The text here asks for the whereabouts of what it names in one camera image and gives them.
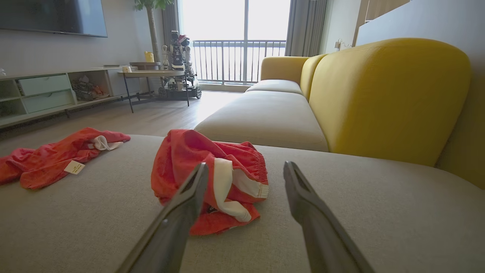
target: tv screen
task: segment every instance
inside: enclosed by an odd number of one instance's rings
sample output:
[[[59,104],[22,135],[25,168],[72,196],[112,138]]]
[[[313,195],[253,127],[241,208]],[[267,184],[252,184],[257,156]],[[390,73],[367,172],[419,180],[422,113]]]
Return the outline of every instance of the tv screen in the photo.
[[[0,0],[0,29],[108,37],[101,0]]]

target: toy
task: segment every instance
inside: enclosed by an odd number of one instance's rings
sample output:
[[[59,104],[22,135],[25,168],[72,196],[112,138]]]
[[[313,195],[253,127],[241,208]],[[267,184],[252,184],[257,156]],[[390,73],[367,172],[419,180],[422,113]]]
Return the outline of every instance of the toy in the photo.
[[[185,35],[179,35],[178,31],[172,31],[170,46],[162,46],[162,65],[164,70],[183,70],[185,76],[163,78],[162,87],[158,92],[162,98],[184,98],[202,96],[202,90],[199,81],[192,69],[192,60],[190,56],[189,38]]]

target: sofa armrest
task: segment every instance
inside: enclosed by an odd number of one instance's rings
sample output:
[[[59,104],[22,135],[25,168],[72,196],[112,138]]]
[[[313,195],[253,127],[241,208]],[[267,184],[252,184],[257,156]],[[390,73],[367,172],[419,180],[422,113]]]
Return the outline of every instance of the sofa armrest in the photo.
[[[288,80],[300,84],[302,68],[308,57],[266,57],[261,63],[261,80]]]

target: drawer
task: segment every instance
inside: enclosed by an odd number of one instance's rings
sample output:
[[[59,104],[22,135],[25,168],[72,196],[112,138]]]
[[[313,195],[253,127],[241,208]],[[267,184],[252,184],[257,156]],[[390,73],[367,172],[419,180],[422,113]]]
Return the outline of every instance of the drawer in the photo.
[[[25,96],[71,89],[67,75],[21,79],[18,82]]]
[[[71,91],[61,91],[49,94],[23,98],[27,112],[33,113],[58,106],[73,104]]]

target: red hat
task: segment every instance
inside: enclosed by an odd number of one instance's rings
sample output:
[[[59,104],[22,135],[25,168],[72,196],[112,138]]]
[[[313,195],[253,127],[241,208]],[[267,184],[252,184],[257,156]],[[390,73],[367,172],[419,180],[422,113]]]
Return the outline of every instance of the red hat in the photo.
[[[179,43],[182,43],[183,41],[185,41],[185,40],[187,40],[187,39],[188,39],[187,35],[180,35],[180,36],[178,37],[178,42],[179,42]]]

